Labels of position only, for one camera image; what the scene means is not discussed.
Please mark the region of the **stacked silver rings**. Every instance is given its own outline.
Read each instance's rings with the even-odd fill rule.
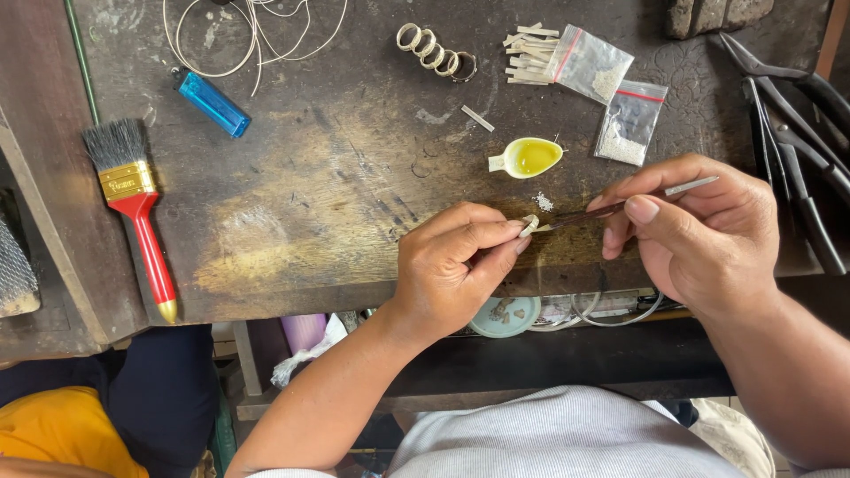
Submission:
[[[408,31],[414,30],[413,38],[407,44],[401,42],[401,38]],[[471,80],[475,73],[478,72],[478,65],[475,62],[475,55],[465,51],[455,52],[443,48],[437,43],[437,37],[430,29],[421,29],[415,24],[408,23],[399,28],[399,32],[395,34],[395,44],[402,51],[412,52],[419,57],[419,64],[426,70],[433,70],[434,73],[441,77],[450,77],[452,81],[457,83],[465,83]],[[430,56],[432,60],[426,62],[426,58]],[[461,68],[463,61],[471,61],[473,64],[472,71],[465,77],[457,77],[455,73]]]

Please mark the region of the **small dish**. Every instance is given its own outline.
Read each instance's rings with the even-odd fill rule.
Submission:
[[[540,138],[511,141],[500,156],[491,156],[490,172],[505,171],[516,179],[534,178],[545,173],[564,156],[561,146]]]
[[[539,297],[491,297],[469,322],[469,328],[493,339],[513,337],[528,330],[540,312]]]

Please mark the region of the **hand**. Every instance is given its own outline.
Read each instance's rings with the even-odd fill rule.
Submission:
[[[394,331],[428,346],[472,320],[528,247],[525,227],[499,211],[459,202],[399,241],[399,282],[386,304]],[[492,248],[472,269],[464,262]]]
[[[645,193],[718,175],[666,202]],[[605,220],[602,255],[614,259],[637,236],[643,266],[665,295],[700,319],[745,314],[774,300],[779,254],[776,201],[768,185],[696,154],[641,168],[587,210],[626,201]]]

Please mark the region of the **paintbrush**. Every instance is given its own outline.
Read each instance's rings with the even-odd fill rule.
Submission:
[[[148,168],[144,136],[141,122],[131,118],[82,132],[107,204],[133,221],[156,307],[165,320],[174,323],[177,318],[174,287],[148,217],[159,193]]]
[[[712,181],[720,179],[720,176],[711,176],[709,178],[697,179],[696,181],[691,181],[689,183],[685,183],[683,185],[669,187],[660,191],[649,193],[651,196],[660,197],[662,199],[672,196],[674,194],[678,194],[683,191],[687,191],[689,189],[693,189],[697,186],[707,185]],[[617,202],[616,204],[611,204],[610,206],[606,206],[604,208],[594,209],[592,211],[584,212],[584,211],[574,211],[572,213],[559,214],[552,219],[552,222],[538,227],[534,230],[534,232],[543,232],[546,230],[556,230],[558,227],[562,227],[565,225],[574,225],[580,222],[584,222],[588,219],[595,219],[606,214],[619,213],[626,206],[626,202]]]

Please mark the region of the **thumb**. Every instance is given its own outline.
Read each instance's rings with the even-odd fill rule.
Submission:
[[[490,250],[490,253],[469,271],[469,278],[475,282],[475,287],[488,295],[492,294],[507,273],[513,269],[513,265],[517,263],[517,257],[529,243],[531,243],[531,236],[517,237]]]
[[[625,211],[641,232],[680,260],[704,257],[717,234],[691,213],[658,197],[632,196],[626,200]]]

